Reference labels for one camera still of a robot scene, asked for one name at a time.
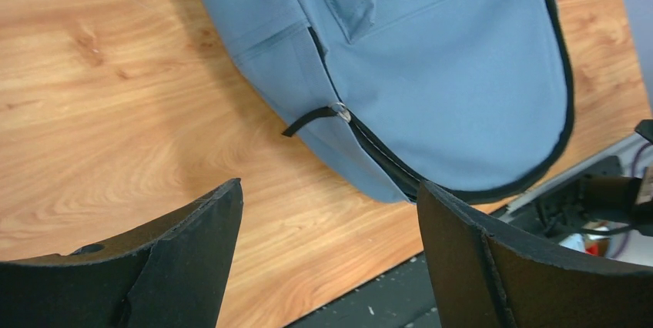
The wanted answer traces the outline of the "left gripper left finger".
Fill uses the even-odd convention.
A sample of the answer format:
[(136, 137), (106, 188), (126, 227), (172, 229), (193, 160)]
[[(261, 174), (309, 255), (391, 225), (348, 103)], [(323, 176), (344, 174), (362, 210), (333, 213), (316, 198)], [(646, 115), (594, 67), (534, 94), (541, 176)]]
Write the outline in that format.
[(3, 327), (214, 327), (243, 191), (231, 179), (188, 205), (83, 246), (1, 264)]

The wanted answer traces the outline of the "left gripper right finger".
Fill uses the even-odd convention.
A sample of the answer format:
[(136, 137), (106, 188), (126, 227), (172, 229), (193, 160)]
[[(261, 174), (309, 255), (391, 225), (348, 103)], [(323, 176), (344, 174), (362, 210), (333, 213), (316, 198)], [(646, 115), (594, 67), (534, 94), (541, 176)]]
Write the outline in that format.
[(417, 213), (443, 327), (650, 327), (652, 269), (581, 253), (425, 182)]

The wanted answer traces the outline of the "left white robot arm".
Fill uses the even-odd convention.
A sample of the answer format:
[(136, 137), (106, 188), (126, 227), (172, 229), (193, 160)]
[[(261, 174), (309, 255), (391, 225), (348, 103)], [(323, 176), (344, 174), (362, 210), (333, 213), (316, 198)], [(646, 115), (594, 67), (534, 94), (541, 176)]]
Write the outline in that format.
[[(650, 327), (652, 269), (566, 250), (557, 234), (652, 234), (646, 179), (577, 174), (529, 202), (538, 233), (428, 182), (354, 132), (416, 201), (441, 327)], [(231, 179), (188, 205), (69, 255), (1, 264), (3, 327), (213, 327), (243, 214)]]

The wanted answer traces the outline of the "aluminium frame rail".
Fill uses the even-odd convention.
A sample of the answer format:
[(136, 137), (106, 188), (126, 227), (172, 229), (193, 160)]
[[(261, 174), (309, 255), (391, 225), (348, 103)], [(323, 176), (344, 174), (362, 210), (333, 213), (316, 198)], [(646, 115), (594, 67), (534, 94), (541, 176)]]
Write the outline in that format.
[(509, 223), (523, 213), (526, 207), (533, 205), (537, 199), (552, 194), (582, 176), (641, 176), (645, 167), (651, 163), (652, 146), (639, 135), (632, 134), (539, 186), (529, 189), (494, 215)]

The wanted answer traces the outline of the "blue fabric backpack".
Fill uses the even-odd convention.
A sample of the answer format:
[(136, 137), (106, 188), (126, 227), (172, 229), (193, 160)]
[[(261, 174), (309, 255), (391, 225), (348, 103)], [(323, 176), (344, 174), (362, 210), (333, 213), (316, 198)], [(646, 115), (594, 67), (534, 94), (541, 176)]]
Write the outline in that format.
[(574, 80), (555, 0), (202, 0), (244, 78), (381, 202), (431, 181), (517, 195), (564, 152)]

